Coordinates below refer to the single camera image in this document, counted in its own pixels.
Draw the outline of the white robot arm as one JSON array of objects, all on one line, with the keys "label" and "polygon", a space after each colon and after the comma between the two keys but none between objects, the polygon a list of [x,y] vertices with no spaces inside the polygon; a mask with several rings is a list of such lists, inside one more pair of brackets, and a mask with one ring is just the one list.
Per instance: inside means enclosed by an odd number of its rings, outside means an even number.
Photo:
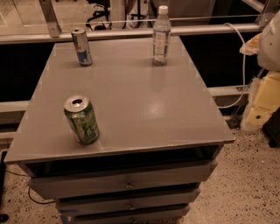
[{"label": "white robot arm", "polygon": [[268,71],[250,84],[248,104],[243,112],[241,129],[259,130],[280,108],[280,11],[261,33],[240,48],[243,55],[257,55],[257,64]]}]

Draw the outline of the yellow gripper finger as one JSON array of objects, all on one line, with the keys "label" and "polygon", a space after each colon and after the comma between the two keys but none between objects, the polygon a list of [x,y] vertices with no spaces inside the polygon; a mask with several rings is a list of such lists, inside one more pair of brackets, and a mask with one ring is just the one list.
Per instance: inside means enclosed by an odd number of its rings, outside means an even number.
[{"label": "yellow gripper finger", "polygon": [[241,119],[241,129],[259,130],[280,108],[280,73],[269,71],[263,78],[254,78],[248,104]]},{"label": "yellow gripper finger", "polygon": [[260,37],[261,34],[257,34],[252,39],[244,43],[240,48],[240,53],[248,56],[258,54]]}]

